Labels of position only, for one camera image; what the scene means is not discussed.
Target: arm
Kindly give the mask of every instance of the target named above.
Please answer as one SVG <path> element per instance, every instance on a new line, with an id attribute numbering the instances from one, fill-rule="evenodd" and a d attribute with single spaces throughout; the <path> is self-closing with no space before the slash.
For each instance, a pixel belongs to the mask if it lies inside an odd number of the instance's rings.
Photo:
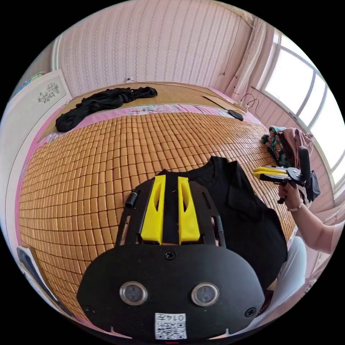
<path id="1" fill-rule="evenodd" d="M 279 196 L 285 198 L 288 208 L 296 208 L 300 204 L 298 188 L 290 184 L 279 186 Z M 291 214 L 306 245 L 330 254 L 334 226 L 324 225 L 304 204 Z"/>
<path id="2" fill-rule="evenodd" d="M 305 244 L 312 249 L 330 254 L 334 226 L 324 225 L 305 205 L 291 214 Z"/>

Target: window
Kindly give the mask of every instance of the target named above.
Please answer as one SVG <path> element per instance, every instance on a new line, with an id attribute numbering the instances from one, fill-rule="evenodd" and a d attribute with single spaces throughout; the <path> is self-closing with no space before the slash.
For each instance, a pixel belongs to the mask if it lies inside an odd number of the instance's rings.
<path id="1" fill-rule="evenodd" d="M 273 48 L 262 92 L 313 133 L 336 191 L 345 183 L 345 124 L 338 104 L 317 67 L 292 40 L 277 31 Z"/>

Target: pile of clothes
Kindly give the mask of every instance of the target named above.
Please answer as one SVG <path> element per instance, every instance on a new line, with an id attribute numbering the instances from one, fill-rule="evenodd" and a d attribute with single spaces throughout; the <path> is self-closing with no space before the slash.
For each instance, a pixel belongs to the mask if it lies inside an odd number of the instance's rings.
<path id="1" fill-rule="evenodd" d="M 270 126 L 270 134 L 262 136 L 261 141 L 266 145 L 268 152 L 273 157 L 277 166 L 284 168 L 300 168 L 298 148 L 304 146 L 313 152 L 314 135 L 304 133 L 297 128 Z M 307 188 L 298 186 L 304 204 L 310 207 L 311 203 L 320 195 L 316 173 L 311 171 L 310 185 Z"/>
<path id="2" fill-rule="evenodd" d="M 156 97 L 157 91 L 152 87 L 140 87 L 138 89 L 115 88 L 83 98 L 74 109 L 60 115 L 55 122 L 56 130 L 65 133 L 76 127 L 86 116 L 98 111 L 117 109 L 123 103 L 129 103 L 139 98 Z"/>

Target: window frame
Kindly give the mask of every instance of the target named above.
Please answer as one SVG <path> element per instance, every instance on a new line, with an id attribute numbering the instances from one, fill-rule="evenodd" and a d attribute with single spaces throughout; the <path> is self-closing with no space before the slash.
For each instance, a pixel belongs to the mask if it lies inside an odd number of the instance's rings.
<path id="1" fill-rule="evenodd" d="M 273 58 L 271 61 L 271 64 L 268 68 L 266 77 L 263 81 L 263 84 L 260 88 L 260 91 L 267 96 L 268 98 L 272 99 L 273 101 L 275 101 L 280 107 L 282 107 L 287 113 L 289 113 L 289 115 L 297 122 L 297 124 L 305 131 L 305 132 L 311 132 L 311 128 L 313 127 L 313 125 L 315 124 L 315 122 L 317 121 L 318 117 L 320 116 L 320 113 L 322 111 L 322 108 L 324 106 L 324 103 L 326 101 L 326 96 L 327 96 L 327 92 L 330 89 L 329 86 L 327 85 L 325 79 L 323 78 L 322 74 L 319 72 L 319 70 L 317 68 L 315 68 L 312 64 L 310 64 L 307 60 L 305 60 L 304 58 L 302 58 L 301 56 L 299 56 L 297 53 L 293 52 L 292 50 L 283 47 L 281 44 L 281 38 L 282 38 L 282 33 L 278 30 L 276 30 L 276 35 L 278 35 L 278 39 L 277 42 L 273 42 L 272 45 L 272 52 L 273 52 Z M 292 56 L 294 56 L 295 58 L 299 59 L 300 61 L 302 61 L 303 63 L 305 63 L 308 67 L 310 67 L 313 70 L 313 76 L 312 76 L 312 80 L 310 83 L 310 87 L 309 90 L 307 92 L 307 95 L 304 98 L 304 101 L 302 102 L 300 108 L 298 109 L 298 111 L 296 113 L 293 113 L 291 111 L 291 109 L 289 109 L 284 103 L 282 103 L 279 99 L 277 99 L 275 96 L 273 96 L 272 94 L 270 94 L 269 92 L 267 92 L 265 89 L 267 87 L 267 84 L 269 83 L 271 76 L 274 72 L 274 69 L 276 67 L 277 61 L 278 61 L 278 57 L 279 57 L 279 53 L 280 51 L 283 50 L 289 54 L 291 54 Z M 307 104 L 309 97 L 312 93 L 313 87 L 314 87 L 314 83 L 315 83 L 315 78 L 316 75 L 318 75 L 325 83 L 325 89 L 323 92 L 323 96 L 320 102 L 320 106 L 317 109 L 315 115 L 313 116 L 313 118 L 311 119 L 309 125 L 305 125 L 304 122 L 300 119 L 299 115 L 301 114 L 302 110 L 304 109 L 305 105 Z M 343 151 L 343 153 L 341 154 L 340 158 L 338 159 L 338 161 L 335 163 L 335 165 L 331 168 L 328 160 L 326 158 L 326 155 L 324 154 L 320 144 L 317 142 L 316 138 L 314 140 L 314 146 L 316 147 L 318 153 L 321 156 L 321 159 L 323 161 L 323 164 L 325 165 L 326 171 L 328 173 L 330 182 L 331 182 L 331 186 L 332 186 L 332 190 L 333 190 L 333 194 L 335 194 L 336 192 L 338 192 L 340 190 L 340 188 L 342 186 L 345 185 L 345 174 L 342 176 L 342 178 L 335 183 L 334 182 L 334 178 L 333 178 L 333 172 L 334 170 L 339 166 L 339 164 L 341 163 L 342 159 L 344 159 L 345 157 L 345 149 Z"/>

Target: person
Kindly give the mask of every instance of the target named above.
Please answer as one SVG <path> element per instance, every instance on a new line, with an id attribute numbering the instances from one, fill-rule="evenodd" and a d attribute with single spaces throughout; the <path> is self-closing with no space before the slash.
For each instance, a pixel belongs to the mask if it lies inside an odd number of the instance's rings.
<path id="1" fill-rule="evenodd" d="M 279 196 L 291 212 L 301 237 L 296 236 L 288 251 L 287 261 L 282 265 L 277 277 L 274 293 L 269 307 L 245 329 L 231 334 L 236 335 L 263 326 L 286 313 L 292 308 L 316 282 L 333 254 L 345 221 L 337 225 L 325 225 L 302 202 L 298 188 L 287 184 L 279 186 Z M 305 278 L 307 253 L 305 244 L 330 256 L 309 278 Z"/>

